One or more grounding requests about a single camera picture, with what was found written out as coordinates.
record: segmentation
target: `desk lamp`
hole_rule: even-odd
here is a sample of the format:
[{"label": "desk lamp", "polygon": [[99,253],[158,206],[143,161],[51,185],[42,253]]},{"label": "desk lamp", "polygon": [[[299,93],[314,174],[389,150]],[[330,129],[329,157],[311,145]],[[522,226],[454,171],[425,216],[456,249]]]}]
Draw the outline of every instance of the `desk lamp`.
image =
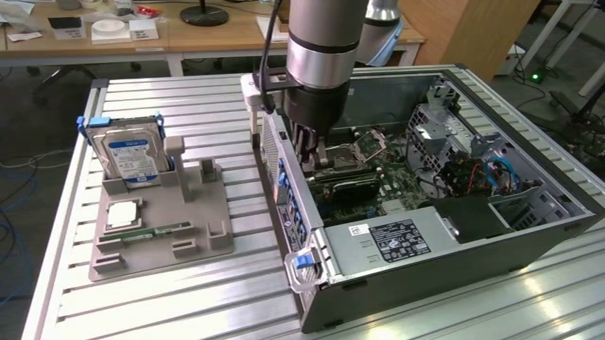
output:
[{"label": "desk lamp", "polygon": [[181,11],[181,18],[195,26],[218,26],[229,21],[225,9],[207,6],[206,0],[199,0],[199,6],[187,7]]}]

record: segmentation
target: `blue cable on floor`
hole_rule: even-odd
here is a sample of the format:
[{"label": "blue cable on floor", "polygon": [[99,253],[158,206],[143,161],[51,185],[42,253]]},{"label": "blue cable on floor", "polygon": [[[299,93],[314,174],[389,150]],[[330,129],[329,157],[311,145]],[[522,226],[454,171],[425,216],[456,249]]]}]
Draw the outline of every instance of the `blue cable on floor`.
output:
[{"label": "blue cable on floor", "polygon": [[[24,204],[28,201],[34,191],[36,190],[36,179],[31,178],[30,175],[14,174],[14,173],[8,173],[8,172],[4,172],[4,171],[0,171],[0,176],[6,177],[8,179],[24,179],[24,180],[30,181],[30,190],[28,190],[28,192],[18,200],[15,200],[14,203],[7,205],[6,207],[0,207],[0,211],[3,211],[6,213],[7,211],[14,210],[15,208],[18,208],[22,204]],[[11,293],[11,295],[7,296],[0,301],[0,308],[2,308],[2,306],[16,295],[19,295],[22,293],[22,291],[27,288],[28,283],[31,282],[32,270],[31,270],[30,254],[28,254],[28,251],[26,249],[26,245],[24,245],[22,236],[18,233],[18,230],[15,230],[15,228],[12,227],[12,225],[11,225],[8,220],[7,220],[7,223],[0,222],[0,228],[3,228],[7,231],[7,234],[12,234],[14,235],[15,243],[18,245],[18,249],[22,252],[22,256],[24,257],[24,270],[26,270],[26,277],[24,277],[24,280],[23,280],[23,284],[15,289],[15,291]]]},{"label": "blue cable on floor", "polygon": [[27,288],[28,283],[31,282],[31,260],[30,260],[30,254],[26,249],[26,245],[24,245],[22,236],[18,233],[18,231],[15,230],[15,228],[6,223],[0,223],[0,227],[3,229],[6,229],[6,231],[8,233],[12,233],[15,235],[15,242],[18,244],[19,250],[22,251],[24,261],[26,261],[26,279],[23,281],[23,284],[19,286],[18,289],[15,289],[15,291],[11,293],[11,295],[8,297],[6,297],[3,301],[0,301],[0,308],[2,308],[2,306],[12,299],[12,297],[16,296],[23,291],[23,289]]},{"label": "blue cable on floor", "polygon": [[[6,177],[7,179],[24,179],[24,180],[30,179],[28,175],[12,174],[12,173],[4,172],[4,171],[0,171],[0,176]],[[36,190],[36,179],[32,178],[30,180],[30,191],[11,205],[7,205],[6,207],[0,207],[0,209],[3,209],[4,211],[14,210],[23,203],[26,203],[26,201],[30,199],[31,195],[34,194],[35,190]]]}]

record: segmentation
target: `blue latch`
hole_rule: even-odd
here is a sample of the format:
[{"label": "blue latch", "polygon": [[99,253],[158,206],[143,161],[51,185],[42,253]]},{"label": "blue latch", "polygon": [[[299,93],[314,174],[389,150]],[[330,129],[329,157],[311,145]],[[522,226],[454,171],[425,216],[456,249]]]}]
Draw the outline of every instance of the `blue latch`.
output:
[{"label": "blue latch", "polygon": [[91,128],[102,128],[110,125],[110,117],[92,117],[88,121],[88,126]]},{"label": "blue latch", "polygon": [[283,182],[285,182],[286,180],[287,180],[287,178],[286,178],[286,173],[283,172],[283,173],[281,174],[279,179],[277,180],[277,183],[282,186],[282,185],[283,185]]},{"label": "blue latch", "polygon": [[297,268],[297,269],[313,267],[314,264],[315,264],[315,261],[313,260],[311,254],[305,254],[305,255],[297,256],[294,259],[294,268]]},{"label": "blue latch", "polygon": [[158,128],[161,130],[161,138],[165,139],[167,137],[167,134],[163,131],[163,116],[159,111],[155,111],[155,123],[158,124]]},{"label": "blue latch", "polygon": [[76,119],[78,132],[84,136],[84,139],[88,142],[88,145],[91,145],[91,141],[88,140],[88,135],[86,134],[84,122],[86,122],[84,117],[79,116]]}]

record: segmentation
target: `barcode sticker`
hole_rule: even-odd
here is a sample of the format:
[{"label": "barcode sticker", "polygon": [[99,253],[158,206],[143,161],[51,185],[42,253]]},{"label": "barcode sticker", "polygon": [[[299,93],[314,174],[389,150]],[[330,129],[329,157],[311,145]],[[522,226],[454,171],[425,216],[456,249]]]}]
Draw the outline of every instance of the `barcode sticker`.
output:
[{"label": "barcode sticker", "polygon": [[351,236],[358,236],[370,233],[369,228],[369,225],[351,225],[349,231],[351,232]]}]

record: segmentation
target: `power supply label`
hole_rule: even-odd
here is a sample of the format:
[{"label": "power supply label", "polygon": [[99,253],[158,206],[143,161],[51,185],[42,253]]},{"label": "power supply label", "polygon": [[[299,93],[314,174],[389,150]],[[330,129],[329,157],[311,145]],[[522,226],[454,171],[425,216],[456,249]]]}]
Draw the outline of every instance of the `power supply label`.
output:
[{"label": "power supply label", "polygon": [[389,263],[432,252],[412,220],[372,227],[370,233]]}]

